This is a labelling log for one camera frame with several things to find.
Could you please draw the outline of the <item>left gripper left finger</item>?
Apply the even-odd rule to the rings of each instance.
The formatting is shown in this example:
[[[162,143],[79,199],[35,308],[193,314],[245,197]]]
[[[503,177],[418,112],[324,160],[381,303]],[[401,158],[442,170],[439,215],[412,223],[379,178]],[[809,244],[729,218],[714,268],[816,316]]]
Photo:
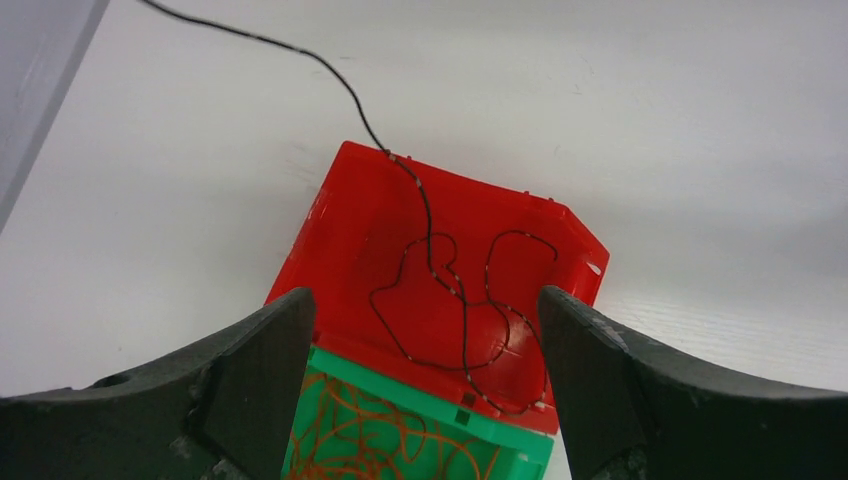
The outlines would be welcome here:
[[[297,288],[83,389],[1,401],[5,479],[278,479],[313,335]]]

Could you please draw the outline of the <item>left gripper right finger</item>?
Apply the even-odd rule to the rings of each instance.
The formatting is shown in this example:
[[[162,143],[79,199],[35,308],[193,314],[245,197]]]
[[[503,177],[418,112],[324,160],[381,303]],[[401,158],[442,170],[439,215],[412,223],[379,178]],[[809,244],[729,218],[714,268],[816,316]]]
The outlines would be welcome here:
[[[847,396],[686,354],[555,286],[537,301],[575,479],[843,479]]]

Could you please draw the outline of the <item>green plastic bin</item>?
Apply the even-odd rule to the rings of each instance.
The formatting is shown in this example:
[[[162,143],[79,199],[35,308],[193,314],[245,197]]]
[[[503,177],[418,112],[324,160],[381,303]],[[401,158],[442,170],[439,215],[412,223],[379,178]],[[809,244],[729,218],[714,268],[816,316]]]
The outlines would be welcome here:
[[[283,479],[541,479],[553,439],[311,348]]]

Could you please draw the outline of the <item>red plastic bin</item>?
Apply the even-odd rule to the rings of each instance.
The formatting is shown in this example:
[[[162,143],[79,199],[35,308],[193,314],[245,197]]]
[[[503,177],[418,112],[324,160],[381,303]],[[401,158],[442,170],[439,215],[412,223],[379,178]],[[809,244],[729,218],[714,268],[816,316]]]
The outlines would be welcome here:
[[[592,303],[608,262],[560,203],[347,141],[269,298],[308,288],[318,347],[553,434],[537,298],[554,285]]]

